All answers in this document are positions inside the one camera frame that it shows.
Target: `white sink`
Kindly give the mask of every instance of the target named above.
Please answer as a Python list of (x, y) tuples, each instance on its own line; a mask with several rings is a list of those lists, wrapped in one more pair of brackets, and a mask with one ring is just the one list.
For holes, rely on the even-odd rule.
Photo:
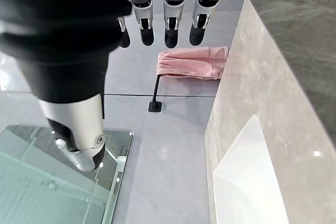
[(288, 224), (259, 119), (252, 116), (213, 173), (217, 224)]

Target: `marble countertop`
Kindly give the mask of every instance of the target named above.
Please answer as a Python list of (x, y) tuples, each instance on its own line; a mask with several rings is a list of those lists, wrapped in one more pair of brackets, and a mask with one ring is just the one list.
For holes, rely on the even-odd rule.
[(205, 133), (212, 224), (213, 171), (254, 114), (289, 223), (336, 223), (335, 27), (336, 0), (245, 0)]

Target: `towel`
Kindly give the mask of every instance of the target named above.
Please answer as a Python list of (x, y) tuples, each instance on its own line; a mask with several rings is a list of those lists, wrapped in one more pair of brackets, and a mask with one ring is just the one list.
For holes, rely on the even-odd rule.
[(159, 53), (156, 74), (216, 80), (222, 77), (227, 47), (172, 49)]

